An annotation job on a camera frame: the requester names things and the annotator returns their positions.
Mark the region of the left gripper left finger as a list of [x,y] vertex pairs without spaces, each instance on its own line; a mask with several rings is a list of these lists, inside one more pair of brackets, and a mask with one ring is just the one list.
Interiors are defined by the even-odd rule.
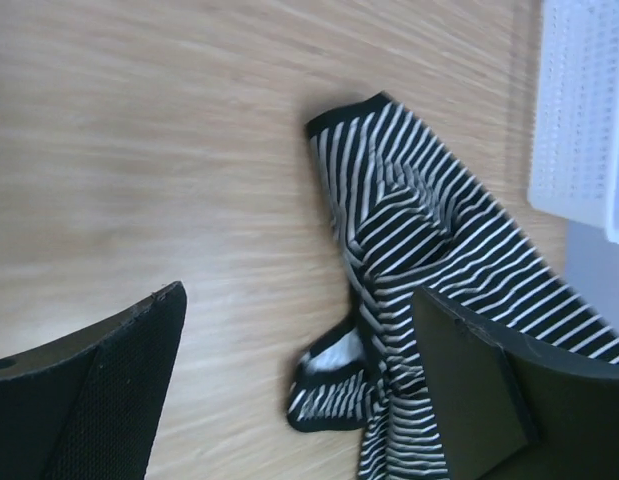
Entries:
[[0,359],[0,479],[142,479],[181,341],[173,282],[124,311]]

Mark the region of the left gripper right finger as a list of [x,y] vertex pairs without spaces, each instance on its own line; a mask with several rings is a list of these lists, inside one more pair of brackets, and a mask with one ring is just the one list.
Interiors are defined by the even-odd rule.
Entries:
[[413,294],[425,382],[453,479],[619,479],[619,365]]

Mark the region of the black white striped tank top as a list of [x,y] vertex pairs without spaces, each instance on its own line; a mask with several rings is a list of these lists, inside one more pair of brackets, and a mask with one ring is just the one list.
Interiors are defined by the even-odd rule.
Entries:
[[300,357],[287,419],[306,433],[362,430],[360,478],[448,477],[411,314],[417,287],[619,365],[619,334],[412,111],[379,93],[305,132],[352,306]]

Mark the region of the white plastic basket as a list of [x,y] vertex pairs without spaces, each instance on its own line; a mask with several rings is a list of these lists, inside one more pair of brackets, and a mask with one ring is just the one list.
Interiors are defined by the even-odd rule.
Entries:
[[545,1],[528,200],[619,244],[619,1]]

